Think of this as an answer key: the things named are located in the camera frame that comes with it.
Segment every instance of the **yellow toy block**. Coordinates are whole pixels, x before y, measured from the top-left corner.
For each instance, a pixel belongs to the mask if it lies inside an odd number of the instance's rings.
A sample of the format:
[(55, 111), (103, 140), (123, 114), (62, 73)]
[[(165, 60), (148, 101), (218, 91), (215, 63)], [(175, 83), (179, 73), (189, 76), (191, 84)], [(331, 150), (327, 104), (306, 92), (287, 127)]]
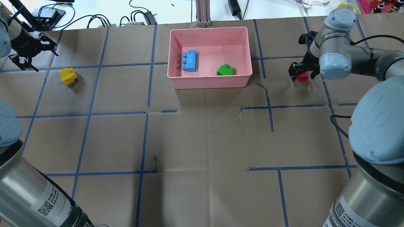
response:
[(60, 78), (62, 79), (63, 83), (69, 85), (77, 79), (77, 74), (74, 71), (74, 68), (64, 68), (59, 71)]

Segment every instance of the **qr code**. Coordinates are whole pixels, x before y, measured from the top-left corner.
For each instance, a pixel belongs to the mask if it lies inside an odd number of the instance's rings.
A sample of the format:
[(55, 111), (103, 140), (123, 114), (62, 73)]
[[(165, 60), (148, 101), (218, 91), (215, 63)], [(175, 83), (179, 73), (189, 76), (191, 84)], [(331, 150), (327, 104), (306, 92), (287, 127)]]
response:
[(341, 202), (339, 202), (335, 207), (335, 212), (337, 213), (338, 217), (341, 217), (345, 213), (345, 210), (342, 207)]
[(44, 216), (48, 216), (49, 212), (53, 209), (53, 205), (45, 201), (44, 204), (38, 209), (38, 212), (40, 214), (43, 214)]

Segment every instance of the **red block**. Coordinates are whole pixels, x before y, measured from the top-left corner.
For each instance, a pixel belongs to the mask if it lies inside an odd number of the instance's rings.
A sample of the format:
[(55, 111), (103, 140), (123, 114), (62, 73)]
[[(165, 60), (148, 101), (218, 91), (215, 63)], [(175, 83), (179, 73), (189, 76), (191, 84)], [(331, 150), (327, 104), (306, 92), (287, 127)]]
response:
[(307, 81), (309, 79), (309, 74), (307, 72), (300, 74), (297, 76), (297, 79), (302, 82), (302, 81)]

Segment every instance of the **yellow ring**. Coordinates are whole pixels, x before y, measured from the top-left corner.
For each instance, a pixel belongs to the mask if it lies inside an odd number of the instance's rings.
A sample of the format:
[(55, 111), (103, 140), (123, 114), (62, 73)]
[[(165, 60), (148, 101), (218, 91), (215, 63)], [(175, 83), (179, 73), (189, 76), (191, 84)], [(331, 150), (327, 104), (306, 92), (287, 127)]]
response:
[(354, 7), (356, 9), (356, 14), (360, 14), (359, 8), (355, 4), (352, 4), (349, 2), (341, 3), (337, 6), (337, 8), (341, 8), (342, 6), (346, 6), (346, 5)]

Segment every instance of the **white floor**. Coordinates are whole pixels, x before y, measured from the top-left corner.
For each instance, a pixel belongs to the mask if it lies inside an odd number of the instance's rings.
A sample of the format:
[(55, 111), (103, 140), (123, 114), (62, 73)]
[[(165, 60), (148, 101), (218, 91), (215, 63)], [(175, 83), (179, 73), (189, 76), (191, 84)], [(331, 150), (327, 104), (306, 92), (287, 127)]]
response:
[[(49, 0), (20, 0), (30, 12), (35, 8), (39, 8), (46, 4), (55, 3)], [(335, 9), (340, 3), (355, 2), (354, 0), (329, 0), (330, 4), (323, 6), (321, 3), (313, 3), (311, 9), (308, 10), (309, 16), (323, 16)], [(242, 12), (244, 12), (247, 0), (238, 0)], [(7, 0), (3, 3), (12, 9), (11, 4)], [(85, 15), (104, 14), (111, 23), (119, 24), (122, 16), (129, 16), (136, 9), (129, 6), (129, 0), (76, 0), (73, 7), (76, 9), (74, 19), (78, 19)], [(189, 23), (196, 21), (196, 4), (195, 0), (133, 0), (132, 5), (141, 6), (149, 9), (155, 15), (158, 24), (168, 23)], [(73, 16), (73, 10), (67, 6), (57, 6), (66, 10), (66, 15), (59, 22), (60, 25), (66, 24)], [(226, 21), (238, 20), (230, 14), (227, 0), (211, 0), (210, 1), (211, 20)], [(298, 4), (295, 0), (251, 0), (244, 19), (263, 19), (263, 18), (282, 18), (282, 17), (304, 17), (302, 4)], [(144, 22), (144, 17), (137, 15), (138, 22)], [(86, 28), (89, 17), (84, 18), (68, 29)], [(90, 27), (98, 27), (100, 22), (94, 20)]]

